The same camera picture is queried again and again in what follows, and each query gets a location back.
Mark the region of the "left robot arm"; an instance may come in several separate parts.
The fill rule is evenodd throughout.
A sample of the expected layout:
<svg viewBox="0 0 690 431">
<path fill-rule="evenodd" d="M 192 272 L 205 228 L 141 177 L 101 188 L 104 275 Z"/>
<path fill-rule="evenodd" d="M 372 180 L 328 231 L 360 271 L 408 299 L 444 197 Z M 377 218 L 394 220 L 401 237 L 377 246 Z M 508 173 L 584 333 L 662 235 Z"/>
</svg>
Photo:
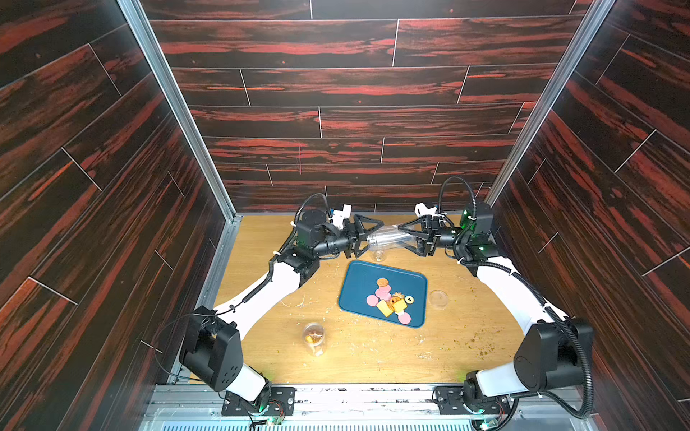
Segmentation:
<svg viewBox="0 0 690 431">
<path fill-rule="evenodd" d="M 265 275 L 214 309 L 200 306 L 183 314 L 186 328 L 179 361 L 216 393 L 227 391 L 262 412 L 271 402 L 271 382 L 244 362 L 242 342 L 277 303 L 298 291 L 324 260 L 359 258 L 381 220 L 354 214 L 350 206 L 330 208 L 323 193 L 300 206 L 285 242 L 268 262 Z"/>
</svg>

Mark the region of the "teal plastic tray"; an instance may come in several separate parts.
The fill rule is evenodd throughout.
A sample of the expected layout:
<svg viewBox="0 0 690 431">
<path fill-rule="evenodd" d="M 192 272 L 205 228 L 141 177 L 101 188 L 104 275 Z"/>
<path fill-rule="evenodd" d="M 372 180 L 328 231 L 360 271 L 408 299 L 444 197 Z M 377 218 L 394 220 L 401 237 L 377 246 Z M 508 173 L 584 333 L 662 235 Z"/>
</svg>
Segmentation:
<svg viewBox="0 0 690 431">
<path fill-rule="evenodd" d="M 418 329 L 426 321 L 427 294 L 428 280 L 420 273 L 354 261 L 338 305 L 344 312 Z"/>
</svg>

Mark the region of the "clear jar lid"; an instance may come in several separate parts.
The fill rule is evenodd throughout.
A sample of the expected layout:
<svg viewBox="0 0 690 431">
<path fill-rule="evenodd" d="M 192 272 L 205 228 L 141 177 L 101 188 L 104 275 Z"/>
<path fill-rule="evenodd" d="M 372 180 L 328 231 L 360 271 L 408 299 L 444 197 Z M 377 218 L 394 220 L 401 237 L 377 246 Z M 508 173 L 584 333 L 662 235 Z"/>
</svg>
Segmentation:
<svg viewBox="0 0 690 431">
<path fill-rule="evenodd" d="M 434 290 L 429 294 L 429 305 L 437 310 L 445 310 L 449 305 L 449 296 L 441 290 Z"/>
</svg>

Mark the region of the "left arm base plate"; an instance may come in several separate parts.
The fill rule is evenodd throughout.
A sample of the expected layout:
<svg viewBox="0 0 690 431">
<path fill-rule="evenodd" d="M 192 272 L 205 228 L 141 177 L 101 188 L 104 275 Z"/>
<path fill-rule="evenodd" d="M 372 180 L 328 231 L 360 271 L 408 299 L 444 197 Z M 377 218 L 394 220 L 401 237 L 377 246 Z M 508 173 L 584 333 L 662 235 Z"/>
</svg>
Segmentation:
<svg viewBox="0 0 690 431">
<path fill-rule="evenodd" d="M 289 386 L 271 386 L 262 390 L 255 400 L 245 400 L 228 391 L 221 409 L 223 417 L 284 418 L 292 416 L 296 401 L 296 388 Z"/>
</svg>

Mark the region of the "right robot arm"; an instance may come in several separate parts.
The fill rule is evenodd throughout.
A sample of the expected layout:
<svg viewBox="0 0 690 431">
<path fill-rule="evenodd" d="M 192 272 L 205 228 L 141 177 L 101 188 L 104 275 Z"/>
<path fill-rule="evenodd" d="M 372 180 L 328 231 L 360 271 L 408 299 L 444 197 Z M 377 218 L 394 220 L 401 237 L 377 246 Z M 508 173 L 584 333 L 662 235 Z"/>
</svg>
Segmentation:
<svg viewBox="0 0 690 431">
<path fill-rule="evenodd" d="M 588 418 L 594 411 L 594 330 L 548 301 L 515 268 L 495 242 L 492 207 L 471 193 L 458 223 L 441 201 L 433 209 L 418 207 L 415 212 L 415 220 L 399 227 L 416 241 L 410 250 L 421 257 L 444 251 L 494 292 L 524 333 L 508 364 L 466 375 L 464 408 L 474 415 L 495 416 L 506 409 L 497 430 L 516 415 L 520 400 L 530 397 L 546 397 L 573 418 Z"/>
</svg>

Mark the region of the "clear jar with cookies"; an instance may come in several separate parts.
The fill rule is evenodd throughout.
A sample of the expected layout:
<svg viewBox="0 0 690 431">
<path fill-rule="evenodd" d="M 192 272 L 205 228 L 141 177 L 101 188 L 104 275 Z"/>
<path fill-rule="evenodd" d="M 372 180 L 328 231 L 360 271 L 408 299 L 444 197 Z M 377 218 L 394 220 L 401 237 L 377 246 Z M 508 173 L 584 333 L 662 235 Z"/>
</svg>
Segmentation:
<svg viewBox="0 0 690 431">
<path fill-rule="evenodd" d="M 375 262 L 383 262 L 386 260 L 386 251 L 385 250 L 376 250 L 372 252 L 372 259 Z"/>
</svg>

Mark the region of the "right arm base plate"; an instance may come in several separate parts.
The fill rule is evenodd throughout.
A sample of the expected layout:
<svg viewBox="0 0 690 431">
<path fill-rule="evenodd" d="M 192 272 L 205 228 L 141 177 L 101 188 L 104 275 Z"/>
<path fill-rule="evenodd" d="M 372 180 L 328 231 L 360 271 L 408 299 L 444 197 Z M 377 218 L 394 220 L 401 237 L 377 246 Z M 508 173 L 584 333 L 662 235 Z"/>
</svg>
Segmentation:
<svg viewBox="0 0 690 431">
<path fill-rule="evenodd" d="M 497 417 L 507 415 L 511 410 L 506 396 L 486 397 L 472 384 L 468 389 L 463 385 L 437 386 L 431 397 L 441 415 Z"/>
</svg>

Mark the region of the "yellow square cookie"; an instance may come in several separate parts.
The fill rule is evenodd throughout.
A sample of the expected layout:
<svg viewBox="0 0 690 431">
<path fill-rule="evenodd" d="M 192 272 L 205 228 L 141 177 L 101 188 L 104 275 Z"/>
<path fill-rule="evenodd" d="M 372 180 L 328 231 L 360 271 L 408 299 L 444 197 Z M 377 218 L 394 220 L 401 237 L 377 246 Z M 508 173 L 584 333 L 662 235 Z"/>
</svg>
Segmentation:
<svg viewBox="0 0 690 431">
<path fill-rule="evenodd" d="M 393 314 L 395 311 L 388 305 L 388 302 L 386 301 L 379 301 L 377 303 L 377 309 L 382 312 L 384 317 L 389 317 L 391 314 Z"/>
<path fill-rule="evenodd" d="M 408 305 L 406 301 L 404 301 L 404 299 L 399 299 L 398 301 L 392 303 L 392 308 L 396 314 L 402 314 L 403 312 L 405 312 L 407 306 Z"/>
</svg>

